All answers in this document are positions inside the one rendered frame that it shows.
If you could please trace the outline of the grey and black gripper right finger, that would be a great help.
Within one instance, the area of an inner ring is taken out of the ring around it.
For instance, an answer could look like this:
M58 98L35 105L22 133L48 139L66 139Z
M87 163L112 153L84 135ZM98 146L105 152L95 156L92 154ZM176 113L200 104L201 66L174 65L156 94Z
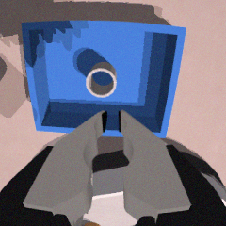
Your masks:
M124 110L119 111L119 133L131 161L123 171L129 215L137 221L152 216L155 226L226 226L221 197L173 145Z

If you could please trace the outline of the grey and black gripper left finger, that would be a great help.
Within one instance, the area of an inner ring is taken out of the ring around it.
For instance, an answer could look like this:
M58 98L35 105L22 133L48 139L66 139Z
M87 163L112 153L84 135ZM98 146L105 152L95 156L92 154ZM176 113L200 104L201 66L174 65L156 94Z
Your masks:
M55 214L82 226L93 197L92 160L106 120L107 111L98 112L21 169L0 191L0 226L51 226Z

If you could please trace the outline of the grey round turntable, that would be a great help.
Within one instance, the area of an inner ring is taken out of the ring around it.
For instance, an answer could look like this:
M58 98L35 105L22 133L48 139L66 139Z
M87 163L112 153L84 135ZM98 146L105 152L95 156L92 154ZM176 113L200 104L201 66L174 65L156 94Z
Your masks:
M203 160L180 152L208 180L226 206L226 189L218 174ZM103 153L92 160L93 197L82 224L94 222L100 226L135 226L137 220L124 210L123 171L129 164L123 150ZM119 196L117 196L119 195Z

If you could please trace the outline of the blue crate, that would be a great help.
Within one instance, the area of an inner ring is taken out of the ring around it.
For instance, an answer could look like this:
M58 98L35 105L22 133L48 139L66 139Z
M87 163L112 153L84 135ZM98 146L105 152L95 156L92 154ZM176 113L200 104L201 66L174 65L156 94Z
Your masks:
M166 138L186 27L47 21L22 23L22 33L37 131L70 133L105 110L106 128L101 136L123 137L119 110L125 110ZM89 71L99 62L111 64L117 73L116 89L105 98L91 95L86 87Z

